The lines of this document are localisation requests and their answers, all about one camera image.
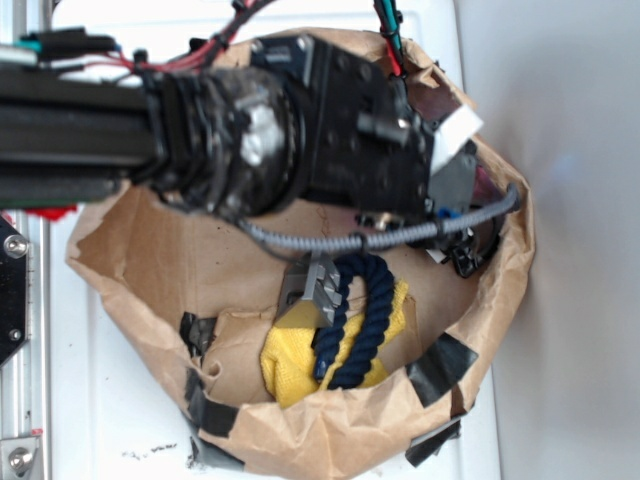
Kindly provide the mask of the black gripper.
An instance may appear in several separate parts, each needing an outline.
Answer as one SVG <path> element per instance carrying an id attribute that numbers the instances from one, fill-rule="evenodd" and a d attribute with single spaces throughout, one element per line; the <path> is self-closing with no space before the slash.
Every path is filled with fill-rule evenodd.
<path id="1" fill-rule="evenodd" d="M 469 211 L 477 160 L 458 147 L 433 171 L 437 121 L 408 102 L 403 81 L 309 35 L 261 38 L 250 64 L 281 85 L 295 128 L 287 198 L 388 213 L 421 223 Z"/>

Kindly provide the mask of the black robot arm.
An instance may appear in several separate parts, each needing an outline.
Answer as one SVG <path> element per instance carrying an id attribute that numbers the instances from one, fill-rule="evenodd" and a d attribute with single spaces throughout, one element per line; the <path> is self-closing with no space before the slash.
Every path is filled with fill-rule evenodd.
<path id="1" fill-rule="evenodd" d="M 129 181 L 228 220 L 305 199 L 421 222 L 474 196 L 474 147 L 438 159 L 442 130 L 401 80 L 309 35 L 259 39 L 242 68 L 146 73 L 137 88 L 7 67 L 1 204 L 66 207 Z"/>

